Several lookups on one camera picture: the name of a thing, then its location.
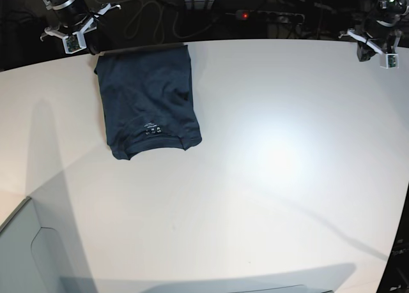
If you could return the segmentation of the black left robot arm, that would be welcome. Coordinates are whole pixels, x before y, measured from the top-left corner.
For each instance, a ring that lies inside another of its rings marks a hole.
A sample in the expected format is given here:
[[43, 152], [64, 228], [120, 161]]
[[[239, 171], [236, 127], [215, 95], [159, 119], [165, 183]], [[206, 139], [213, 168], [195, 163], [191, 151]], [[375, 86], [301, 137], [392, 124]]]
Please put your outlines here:
[[378, 55], [385, 69], [399, 67], [397, 47], [403, 35], [399, 23], [408, 16], [408, 0], [372, 0], [373, 4], [362, 22], [341, 31], [339, 37], [357, 42], [357, 57], [366, 62]]

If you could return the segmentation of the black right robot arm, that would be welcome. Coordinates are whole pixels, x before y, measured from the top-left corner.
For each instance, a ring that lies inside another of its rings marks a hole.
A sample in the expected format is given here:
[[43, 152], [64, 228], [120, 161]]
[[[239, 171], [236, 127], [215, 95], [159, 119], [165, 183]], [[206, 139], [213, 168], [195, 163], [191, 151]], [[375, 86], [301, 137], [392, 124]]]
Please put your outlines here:
[[40, 41], [57, 38], [63, 44], [65, 54], [72, 55], [87, 51], [98, 54], [95, 44], [86, 40], [86, 35], [104, 24], [108, 11], [121, 9], [118, 3], [101, 3], [99, 9], [88, 6], [85, 0], [42, 0], [46, 9], [54, 12], [58, 19], [56, 27], [46, 27], [40, 35]]

